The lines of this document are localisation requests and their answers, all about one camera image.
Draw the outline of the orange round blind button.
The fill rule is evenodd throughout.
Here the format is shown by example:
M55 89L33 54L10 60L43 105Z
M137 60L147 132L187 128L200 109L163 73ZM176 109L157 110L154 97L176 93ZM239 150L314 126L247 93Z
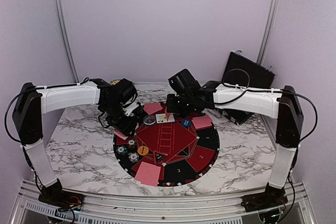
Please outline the orange round blind button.
M149 153L149 148L145 145L142 145L137 150L138 154L141 156L145 156Z

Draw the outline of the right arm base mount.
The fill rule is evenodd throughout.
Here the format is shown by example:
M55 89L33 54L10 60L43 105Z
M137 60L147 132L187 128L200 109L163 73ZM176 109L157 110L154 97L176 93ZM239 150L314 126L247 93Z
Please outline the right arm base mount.
M285 205L288 202L285 193L284 188L274 188L268 183L263 192L242 196L241 206L246 212L252 212Z

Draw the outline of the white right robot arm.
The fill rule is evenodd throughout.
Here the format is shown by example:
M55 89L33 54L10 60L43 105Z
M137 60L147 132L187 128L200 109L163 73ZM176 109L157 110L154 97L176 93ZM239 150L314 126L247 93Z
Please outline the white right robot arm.
M167 96L167 111L183 118L204 109L232 109L277 120L276 156L268 182L270 188L260 195L263 206L273 206L280 199L279 189L285 185L295 165L299 145L305 139L301 136L304 116L299 99L309 102L317 116L314 103L298 94L292 86L263 89L220 81L208 81L200 85L188 69L170 77L169 85L174 94Z

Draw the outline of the dealt red card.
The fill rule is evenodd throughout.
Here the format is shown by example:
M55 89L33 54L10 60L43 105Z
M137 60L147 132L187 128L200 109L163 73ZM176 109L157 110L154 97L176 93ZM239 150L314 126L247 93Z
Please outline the dealt red card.
M150 185L150 168L153 164L142 162L135 176L135 180L142 184Z
M157 111L161 111L163 108L160 103L146 103L144 110L148 115L154 114Z
M212 127L212 119L208 115L192 118L192 124L196 130Z
M150 185L157 186L160 178L161 167L153 165L150 168Z

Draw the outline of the clear round dealer button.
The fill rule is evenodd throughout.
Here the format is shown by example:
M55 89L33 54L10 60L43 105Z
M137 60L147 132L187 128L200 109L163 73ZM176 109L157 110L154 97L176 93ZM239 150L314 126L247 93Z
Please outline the clear round dealer button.
M147 126L153 125L156 122L155 115L147 115L143 118L143 123Z

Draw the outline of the black triangular button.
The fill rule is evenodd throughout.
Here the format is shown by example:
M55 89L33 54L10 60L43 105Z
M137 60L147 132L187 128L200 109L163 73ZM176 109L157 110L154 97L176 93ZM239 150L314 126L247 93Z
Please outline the black triangular button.
M158 151L153 152L153 157L154 157L154 163L157 164L161 160L165 159L167 155L165 153L160 153Z

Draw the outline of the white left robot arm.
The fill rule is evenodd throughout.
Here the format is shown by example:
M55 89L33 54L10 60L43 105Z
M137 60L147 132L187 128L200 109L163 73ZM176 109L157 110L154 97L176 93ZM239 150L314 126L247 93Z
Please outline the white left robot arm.
M111 84L103 79L86 77L81 82L50 86L26 82L7 106L4 128L9 130L8 114L11 113L18 136L7 135L22 146L31 169L41 184L48 187L45 192L47 199L61 206L66 202L66 193L55 186L59 180L46 152L44 134L48 130L51 137L54 128L45 126L45 122L52 116L58 122L67 108L96 105L100 111L98 117L106 118L102 127L113 127L125 136L131 136L135 133L138 115L142 111L137 97L137 89L128 79Z

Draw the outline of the red playing card deck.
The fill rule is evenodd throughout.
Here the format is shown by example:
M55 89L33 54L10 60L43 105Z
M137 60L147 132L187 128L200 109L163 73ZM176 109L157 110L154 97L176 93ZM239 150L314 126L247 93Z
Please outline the red playing card deck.
M116 135L117 137L126 140L128 138L128 136L124 135L121 131L114 129L114 135Z

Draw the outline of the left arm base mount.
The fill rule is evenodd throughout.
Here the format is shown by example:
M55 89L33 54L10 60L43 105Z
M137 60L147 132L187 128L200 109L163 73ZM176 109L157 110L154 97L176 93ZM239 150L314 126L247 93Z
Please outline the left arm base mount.
M41 186L38 197L40 202L57 206L59 211L80 210L84 195L63 190L60 180L49 187Z

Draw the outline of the blue round blind button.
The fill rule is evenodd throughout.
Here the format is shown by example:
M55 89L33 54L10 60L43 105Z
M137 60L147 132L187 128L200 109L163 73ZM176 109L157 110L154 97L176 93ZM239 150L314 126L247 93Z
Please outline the blue round blind button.
M182 121L181 121L181 124L182 124L184 127L190 127L190 126L191 126L191 121L190 121L190 120L182 120Z

